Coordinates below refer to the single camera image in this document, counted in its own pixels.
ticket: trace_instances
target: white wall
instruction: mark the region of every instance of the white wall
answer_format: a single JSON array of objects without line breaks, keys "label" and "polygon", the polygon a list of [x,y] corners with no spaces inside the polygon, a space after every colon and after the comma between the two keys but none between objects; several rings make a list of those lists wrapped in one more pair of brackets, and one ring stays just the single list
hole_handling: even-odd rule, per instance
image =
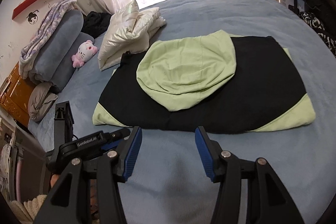
[{"label": "white wall", "polygon": [[[3,0],[0,4],[0,85],[18,62],[21,49],[29,43],[48,6],[58,0],[38,0],[12,20],[13,9],[23,1]],[[31,25],[26,17],[35,10],[39,10],[35,12],[38,21]]]}]

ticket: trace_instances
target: plush toy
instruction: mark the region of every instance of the plush toy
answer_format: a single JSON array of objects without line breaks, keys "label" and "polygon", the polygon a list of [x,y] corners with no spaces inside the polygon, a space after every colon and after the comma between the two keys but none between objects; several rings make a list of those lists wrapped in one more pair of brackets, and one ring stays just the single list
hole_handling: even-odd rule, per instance
[{"label": "plush toy", "polygon": [[97,52],[98,48],[92,44],[91,40],[82,43],[78,48],[78,52],[71,57],[71,60],[73,61],[72,66],[74,68],[82,67]]}]

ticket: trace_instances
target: pink tube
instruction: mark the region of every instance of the pink tube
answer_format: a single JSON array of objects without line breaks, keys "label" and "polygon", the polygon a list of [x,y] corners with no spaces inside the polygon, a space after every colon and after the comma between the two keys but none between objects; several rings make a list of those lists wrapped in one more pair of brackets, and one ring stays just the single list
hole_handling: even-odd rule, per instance
[{"label": "pink tube", "polygon": [[21,169],[22,169],[22,162],[23,159],[21,157],[18,157],[17,165],[16,165],[16,200],[18,202],[21,202]]}]

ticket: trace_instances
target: metal screw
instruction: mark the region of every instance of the metal screw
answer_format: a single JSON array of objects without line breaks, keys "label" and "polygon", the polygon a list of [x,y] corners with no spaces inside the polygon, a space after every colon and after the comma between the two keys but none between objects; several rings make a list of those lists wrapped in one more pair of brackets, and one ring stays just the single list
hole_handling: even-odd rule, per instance
[{"label": "metal screw", "polygon": [[224,157],[224,158],[228,158],[228,157],[231,156],[231,153],[230,153],[229,151],[226,151],[226,150],[222,151],[220,154],[221,154],[222,157]]},{"label": "metal screw", "polygon": [[81,162],[81,160],[79,158],[74,158],[71,160],[71,164],[72,165],[78,165]]},{"label": "metal screw", "polygon": [[117,155],[118,155],[118,153],[115,152],[114,150],[110,150],[109,152],[107,152],[107,156],[108,156],[109,158],[114,158],[114,157],[116,157]]},{"label": "metal screw", "polygon": [[259,158],[257,160],[257,162],[260,164],[260,165],[265,165],[267,163],[267,161],[264,159],[264,158]]}]

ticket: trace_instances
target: bed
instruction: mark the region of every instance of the bed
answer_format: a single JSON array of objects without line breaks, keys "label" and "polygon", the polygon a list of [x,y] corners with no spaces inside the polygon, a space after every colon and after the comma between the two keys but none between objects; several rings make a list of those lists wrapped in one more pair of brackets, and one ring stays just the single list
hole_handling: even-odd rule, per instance
[{"label": "bed", "polygon": [[[210,134],[210,138],[241,159],[266,158],[305,223],[316,223],[336,193],[336,60],[323,41],[275,0],[166,0],[153,6],[160,7],[167,25],[151,42],[223,29],[238,35],[270,35],[289,49],[316,120],[290,130]],[[98,48],[103,36],[95,40]],[[56,102],[70,101],[77,137],[117,129],[92,124],[96,103],[116,68],[100,72],[96,55],[75,71],[58,94]],[[30,121],[28,125],[45,151],[53,149],[53,116],[52,107],[40,123]],[[210,223],[218,188],[205,175],[193,133],[143,130],[133,175],[120,185],[120,195],[129,224],[203,224]]]}]

